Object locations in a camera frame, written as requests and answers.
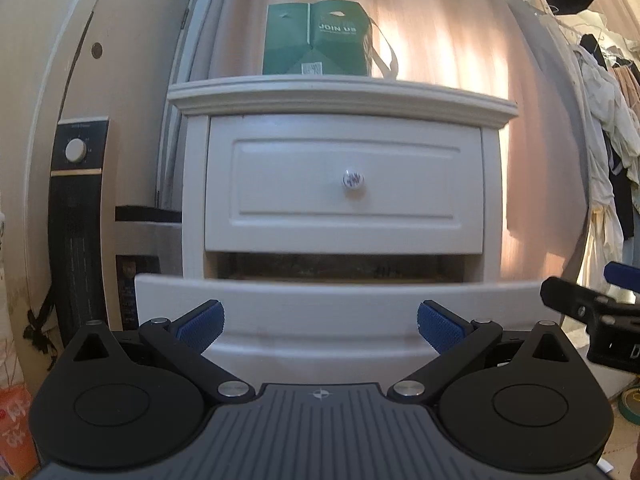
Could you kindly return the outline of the white open lower drawer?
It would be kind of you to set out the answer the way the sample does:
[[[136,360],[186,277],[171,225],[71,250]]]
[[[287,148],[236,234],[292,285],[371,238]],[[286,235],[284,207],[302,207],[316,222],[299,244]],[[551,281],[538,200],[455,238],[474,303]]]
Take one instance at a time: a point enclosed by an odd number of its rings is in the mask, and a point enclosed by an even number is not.
[[[388,388],[431,361],[418,333],[418,307],[434,300],[465,320],[531,330],[559,321],[539,283],[459,285],[318,285],[188,280],[141,274],[140,321],[174,320],[209,299],[224,306],[224,332],[204,356],[260,387],[376,382]]]

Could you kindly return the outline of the white upper drawer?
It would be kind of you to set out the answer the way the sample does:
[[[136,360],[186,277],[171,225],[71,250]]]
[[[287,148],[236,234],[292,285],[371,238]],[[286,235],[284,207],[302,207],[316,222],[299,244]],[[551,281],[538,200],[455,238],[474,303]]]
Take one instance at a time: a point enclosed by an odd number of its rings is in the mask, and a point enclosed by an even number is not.
[[[211,252],[478,255],[480,130],[346,115],[216,117]]]

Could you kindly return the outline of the round ceramic drawer knob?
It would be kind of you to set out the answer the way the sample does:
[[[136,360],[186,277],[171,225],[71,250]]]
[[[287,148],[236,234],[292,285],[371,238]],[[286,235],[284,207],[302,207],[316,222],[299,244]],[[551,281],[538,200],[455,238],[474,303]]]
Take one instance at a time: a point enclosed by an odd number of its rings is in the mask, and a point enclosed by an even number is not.
[[[356,191],[362,188],[364,183],[363,174],[359,171],[347,169],[342,175],[342,183],[344,188],[349,191]]]

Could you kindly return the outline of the white wooden nightstand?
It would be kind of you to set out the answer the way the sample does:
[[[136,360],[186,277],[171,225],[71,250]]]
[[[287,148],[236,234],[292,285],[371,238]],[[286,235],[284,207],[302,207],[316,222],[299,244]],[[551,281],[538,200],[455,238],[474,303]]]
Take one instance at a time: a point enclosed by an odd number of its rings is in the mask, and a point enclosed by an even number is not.
[[[433,299],[506,324],[499,132],[513,103],[347,76],[175,84],[186,118],[186,290],[215,298],[207,356],[256,385],[393,382],[432,352]]]

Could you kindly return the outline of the hanging white clothes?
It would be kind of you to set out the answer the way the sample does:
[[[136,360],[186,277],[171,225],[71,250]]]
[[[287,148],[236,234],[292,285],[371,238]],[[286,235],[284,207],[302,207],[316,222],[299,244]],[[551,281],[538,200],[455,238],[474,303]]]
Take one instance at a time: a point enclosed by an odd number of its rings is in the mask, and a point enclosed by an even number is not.
[[[589,176],[587,245],[578,283],[608,292],[604,267],[624,256],[622,210],[615,205],[611,174],[630,181],[631,213],[639,213],[639,121],[628,106],[617,78],[594,55],[564,34],[549,14],[539,21],[560,51],[576,92],[584,129]]]

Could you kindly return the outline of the orange paper bag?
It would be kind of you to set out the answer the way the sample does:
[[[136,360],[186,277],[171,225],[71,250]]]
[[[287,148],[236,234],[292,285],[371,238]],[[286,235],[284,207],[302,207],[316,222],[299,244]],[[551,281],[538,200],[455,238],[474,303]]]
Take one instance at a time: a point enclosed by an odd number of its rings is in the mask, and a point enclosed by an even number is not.
[[[37,466],[38,457],[28,426],[32,396],[24,385],[1,391],[1,474],[26,478]]]

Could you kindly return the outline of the green paper shopping bag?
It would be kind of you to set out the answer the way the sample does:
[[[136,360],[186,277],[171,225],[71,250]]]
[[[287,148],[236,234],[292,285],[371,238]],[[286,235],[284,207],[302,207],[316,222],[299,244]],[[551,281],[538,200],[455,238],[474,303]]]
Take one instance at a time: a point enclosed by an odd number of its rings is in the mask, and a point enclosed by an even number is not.
[[[265,75],[372,75],[398,77],[393,49],[384,61],[374,40],[385,40],[382,29],[360,3],[322,0],[268,6],[262,72]]]

